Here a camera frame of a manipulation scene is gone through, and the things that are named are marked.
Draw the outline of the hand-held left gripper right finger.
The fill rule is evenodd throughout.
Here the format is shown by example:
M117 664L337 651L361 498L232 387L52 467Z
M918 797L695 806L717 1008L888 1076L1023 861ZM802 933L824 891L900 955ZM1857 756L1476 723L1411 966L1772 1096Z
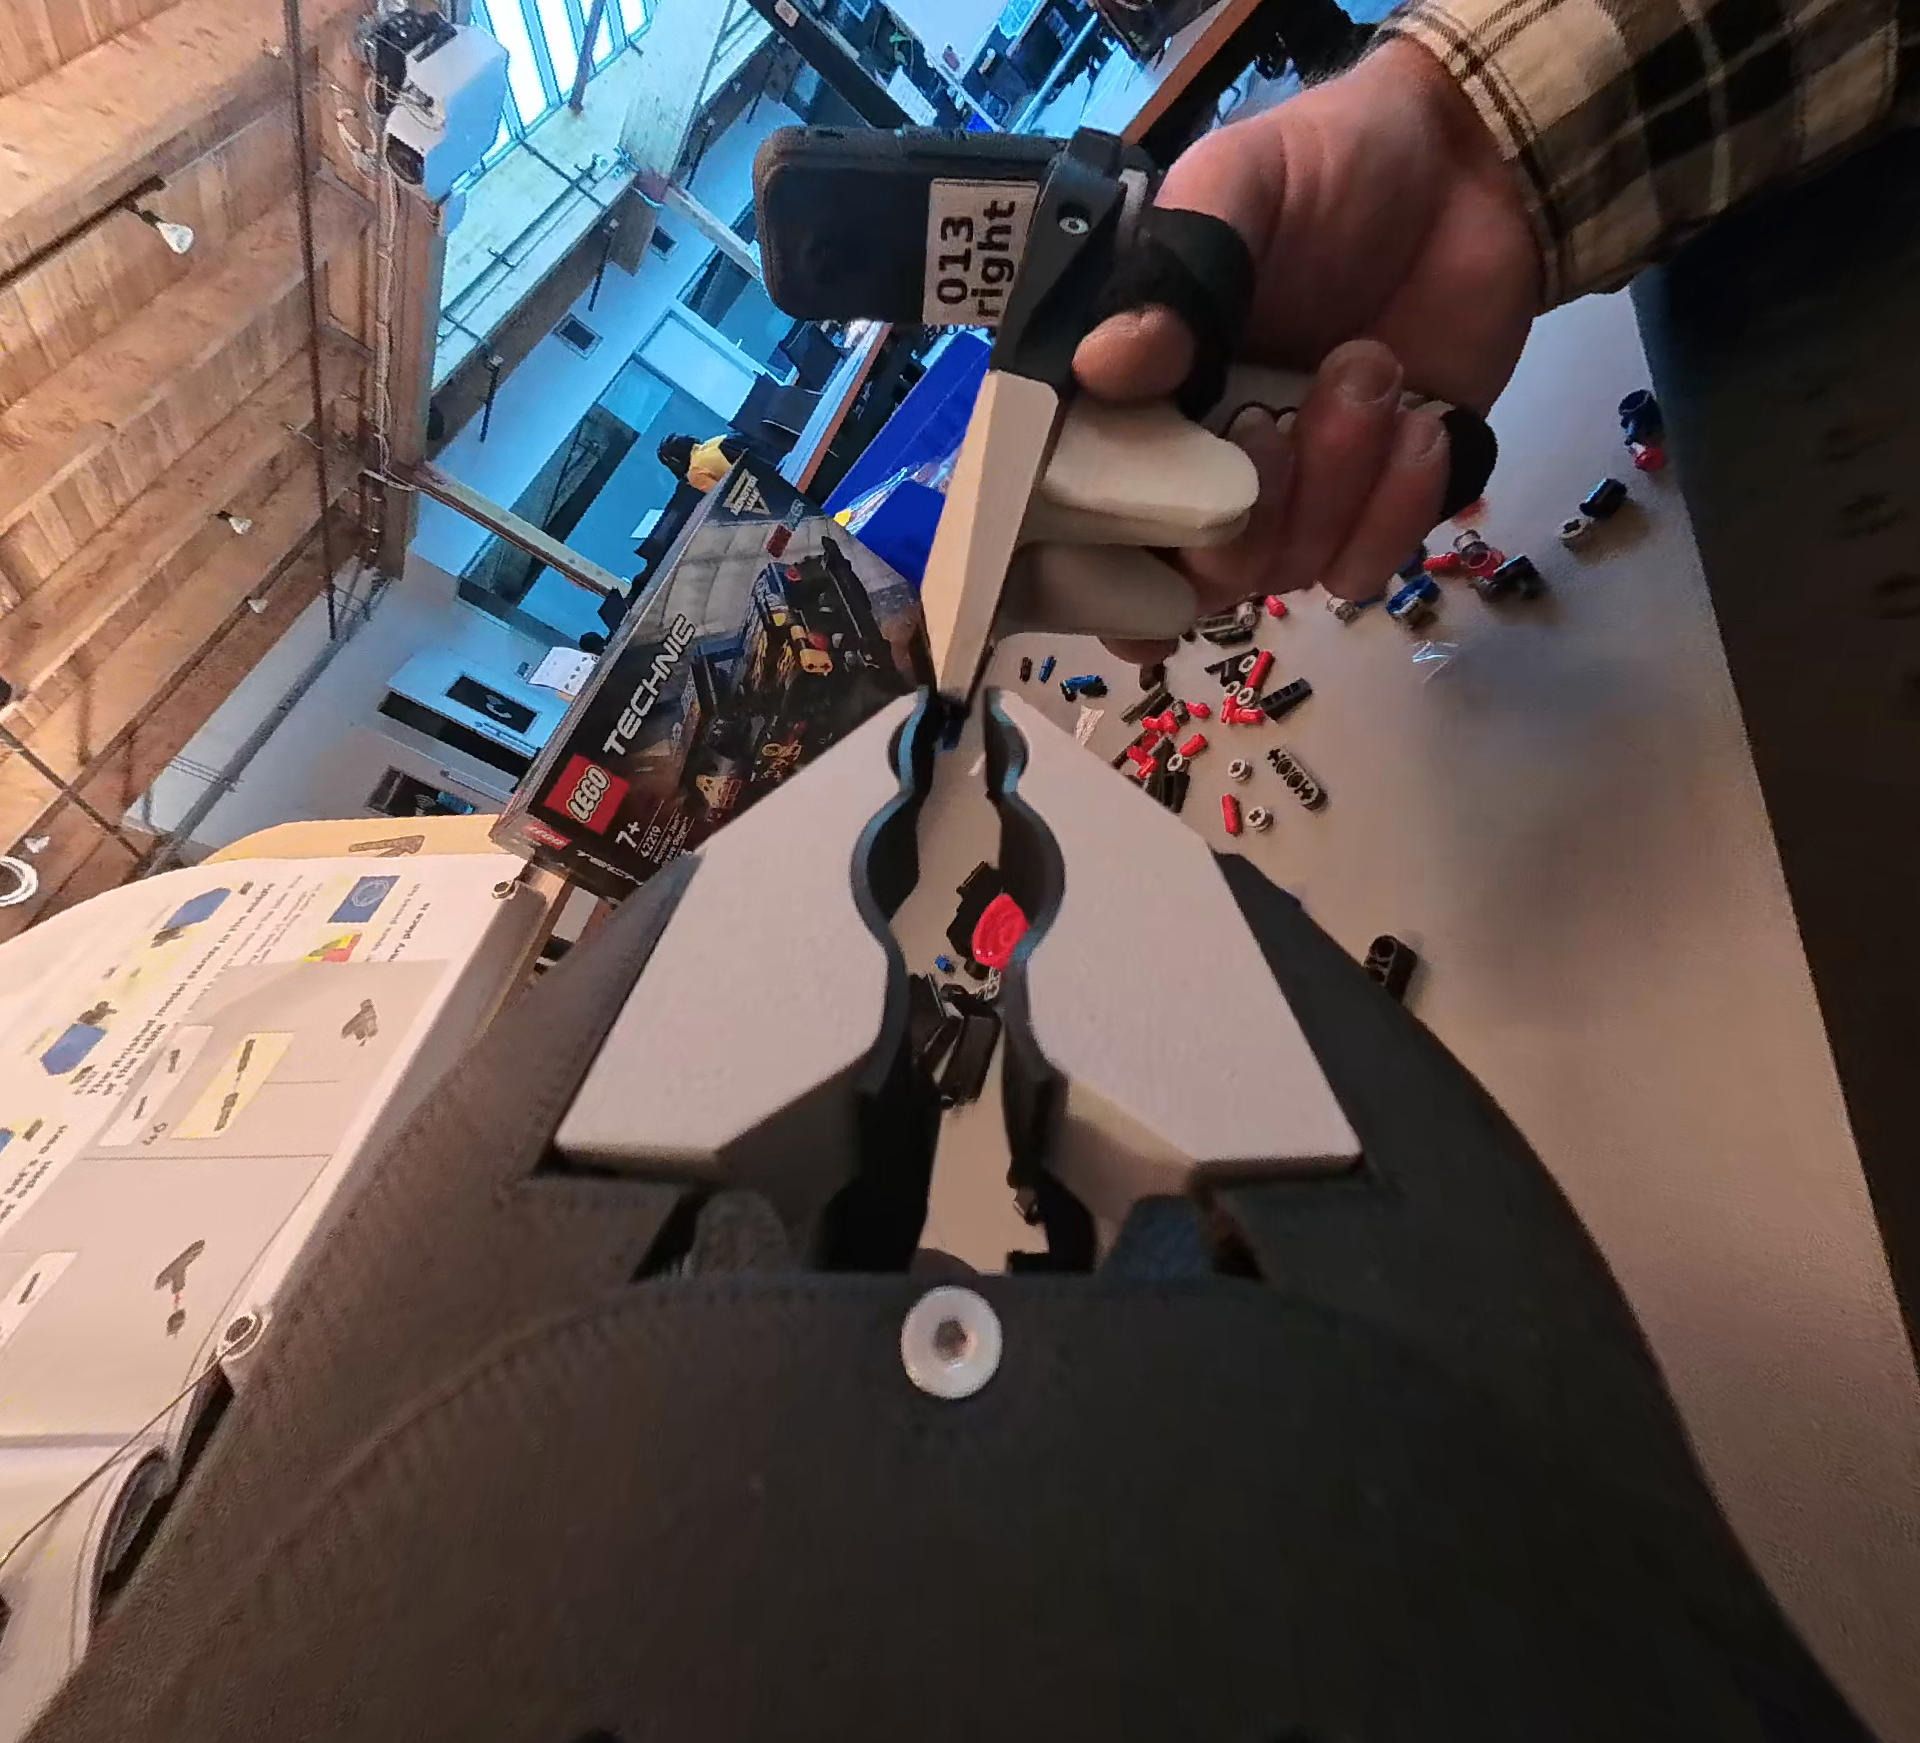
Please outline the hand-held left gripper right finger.
M998 867L1024 915L1000 972L1008 1183L1088 1272L1149 1201L1340 1177L1363 1147L1222 857L1069 731L997 701Z

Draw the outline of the pile of small pins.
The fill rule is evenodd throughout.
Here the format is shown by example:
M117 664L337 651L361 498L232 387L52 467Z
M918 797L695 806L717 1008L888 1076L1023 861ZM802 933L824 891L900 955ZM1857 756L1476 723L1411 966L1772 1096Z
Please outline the pile of small pins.
M1123 659L1093 638L1024 632L997 672L1052 712L1069 735L1143 799L1194 826L1213 846L1275 841L1323 826L1266 764L1300 751L1314 699L1304 660L1310 602L1257 592L1207 612L1157 659Z

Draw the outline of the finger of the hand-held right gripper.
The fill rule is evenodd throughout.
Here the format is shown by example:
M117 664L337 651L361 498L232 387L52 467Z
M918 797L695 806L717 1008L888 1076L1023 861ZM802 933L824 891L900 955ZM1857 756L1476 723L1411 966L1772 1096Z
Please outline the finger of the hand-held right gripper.
M933 685L944 701L969 701L976 691L1064 414L1047 381L989 370L981 383L920 586Z

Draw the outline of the black square panel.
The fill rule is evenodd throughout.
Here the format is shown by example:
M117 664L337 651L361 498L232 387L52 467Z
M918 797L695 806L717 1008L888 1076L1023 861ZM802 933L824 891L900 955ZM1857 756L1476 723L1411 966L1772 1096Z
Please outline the black square panel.
M971 1107L981 1096L1003 1036L998 997L998 972L989 972L979 989L926 974L911 981L911 1052L942 1108Z

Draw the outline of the blue storage bin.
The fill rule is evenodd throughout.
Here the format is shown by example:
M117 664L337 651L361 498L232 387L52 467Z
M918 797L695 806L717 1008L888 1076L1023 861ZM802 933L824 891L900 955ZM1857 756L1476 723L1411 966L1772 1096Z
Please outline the blue storage bin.
M834 518L851 515L897 478L917 478L924 467L951 459L964 439L989 359L987 335L951 329L848 474L832 493L815 498L824 511Z

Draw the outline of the person's right hand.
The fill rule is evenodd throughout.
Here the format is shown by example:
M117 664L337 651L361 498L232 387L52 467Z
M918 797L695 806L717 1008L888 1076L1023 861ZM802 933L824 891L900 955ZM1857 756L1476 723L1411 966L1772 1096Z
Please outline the person's right hand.
M1239 408L1244 531L1165 552L1203 614L1322 586L1360 600L1459 508L1449 408L1490 412L1542 307L1521 188L1452 79L1390 40L1343 74L1194 143L1160 200L1246 245L1241 357L1310 379Z

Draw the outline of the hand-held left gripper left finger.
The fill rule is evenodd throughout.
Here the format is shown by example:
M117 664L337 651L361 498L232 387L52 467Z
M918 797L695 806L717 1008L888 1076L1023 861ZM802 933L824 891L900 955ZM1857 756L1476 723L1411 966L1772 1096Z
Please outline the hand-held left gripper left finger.
M761 1196L829 1269L924 1234L924 1076L894 915L918 886L924 701L905 696L655 881L668 914L555 1149Z

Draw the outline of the white ceiling unit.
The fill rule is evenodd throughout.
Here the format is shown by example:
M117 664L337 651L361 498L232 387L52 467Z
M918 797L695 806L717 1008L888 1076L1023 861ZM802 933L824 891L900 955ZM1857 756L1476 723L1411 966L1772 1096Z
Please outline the white ceiling unit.
M431 203L482 163L503 120L508 52L487 29L394 9L363 30L378 154Z

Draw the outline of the person's right forearm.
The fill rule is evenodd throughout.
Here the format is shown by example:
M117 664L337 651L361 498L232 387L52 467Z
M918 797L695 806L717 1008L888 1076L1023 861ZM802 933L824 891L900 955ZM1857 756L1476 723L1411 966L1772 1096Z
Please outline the person's right forearm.
M1917 124L1919 0L1412 0L1380 30L1515 175L1548 307Z

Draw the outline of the grey desk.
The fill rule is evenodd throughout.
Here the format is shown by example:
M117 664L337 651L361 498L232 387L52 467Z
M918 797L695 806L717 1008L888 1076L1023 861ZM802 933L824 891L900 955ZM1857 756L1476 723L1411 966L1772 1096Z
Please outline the grey desk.
M1449 581L1304 621L1314 829L1239 846L1341 945L1423 955L1417 1015L1567 1188L1721 1506L1827 1670L1917 1739L1907 1331L1689 516L1627 459L1627 295L1542 318L1472 527L1536 600Z

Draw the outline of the toy truck set box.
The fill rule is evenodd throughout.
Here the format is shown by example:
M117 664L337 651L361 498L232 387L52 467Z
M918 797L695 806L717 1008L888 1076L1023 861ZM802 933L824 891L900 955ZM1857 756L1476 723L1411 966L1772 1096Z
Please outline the toy truck set box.
M911 581L743 459L688 518L492 841L623 899L928 672Z

